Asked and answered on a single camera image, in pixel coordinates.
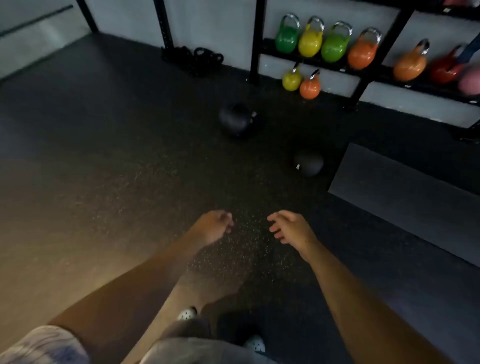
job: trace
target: speckled rubber flooring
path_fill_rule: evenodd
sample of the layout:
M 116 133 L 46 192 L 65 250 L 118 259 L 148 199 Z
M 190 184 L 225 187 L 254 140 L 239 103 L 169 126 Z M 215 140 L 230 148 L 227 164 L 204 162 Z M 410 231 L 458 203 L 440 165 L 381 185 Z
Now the speckled rubber flooring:
M 89 36 L 0 84 L 0 350 L 225 208 L 235 231 L 192 262 L 126 363 L 190 305 L 229 341 L 257 327 L 281 363 L 351 363 L 309 267 L 268 233 L 285 208 L 456 362 L 480 361 L 480 269 L 327 193 L 353 142 L 480 194 L 480 149 L 434 121 L 245 78 L 195 80 L 156 48 Z M 249 140 L 218 129 L 232 101 L 265 119 Z M 289 165 L 305 145 L 327 161 L 312 179 Z

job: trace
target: person's left hand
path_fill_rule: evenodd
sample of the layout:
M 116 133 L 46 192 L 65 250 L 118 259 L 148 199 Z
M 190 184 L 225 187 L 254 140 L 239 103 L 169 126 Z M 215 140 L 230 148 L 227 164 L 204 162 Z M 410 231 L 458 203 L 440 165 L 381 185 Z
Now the person's left hand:
M 210 245 L 221 239 L 225 232 L 231 233 L 233 226 L 231 213 L 223 210 L 210 211 L 194 223 L 187 235 L 199 240 L 203 245 Z

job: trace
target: floor mat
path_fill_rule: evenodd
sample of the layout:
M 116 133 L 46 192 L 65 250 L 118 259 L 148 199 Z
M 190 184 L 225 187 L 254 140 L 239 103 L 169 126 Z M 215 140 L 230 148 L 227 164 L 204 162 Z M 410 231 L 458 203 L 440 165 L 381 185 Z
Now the floor mat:
M 329 192 L 480 267 L 480 197 L 350 144 Z

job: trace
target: medicine ball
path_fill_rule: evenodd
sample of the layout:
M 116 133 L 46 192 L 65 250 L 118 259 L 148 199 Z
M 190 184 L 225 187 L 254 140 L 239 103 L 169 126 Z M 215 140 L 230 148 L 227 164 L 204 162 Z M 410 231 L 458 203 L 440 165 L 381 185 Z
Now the medicine ball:
M 296 170 L 305 177 L 313 177 L 320 173 L 324 166 L 324 158 L 316 152 L 301 150 L 293 158 Z
M 219 117 L 223 130 L 228 135 L 241 137 L 251 131 L 257 113 L 243 104 L 235 104 L 220 109 Z

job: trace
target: shoe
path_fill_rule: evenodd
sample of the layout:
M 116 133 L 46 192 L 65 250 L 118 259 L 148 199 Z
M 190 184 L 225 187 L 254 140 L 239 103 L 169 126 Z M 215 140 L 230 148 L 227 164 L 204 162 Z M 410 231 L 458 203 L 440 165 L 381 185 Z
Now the shoe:
M 192 320 L 194 318 L 197 318 L 197 316 L 198 316 L 197 309 L 192 306 L 180 312 L 180 315 L 177 317 L 177 321 Z
M 264 340 L 259 335 L 253 335 L 250 337 L 243 347 L 253 350 L 254 352 L 265 352 Z

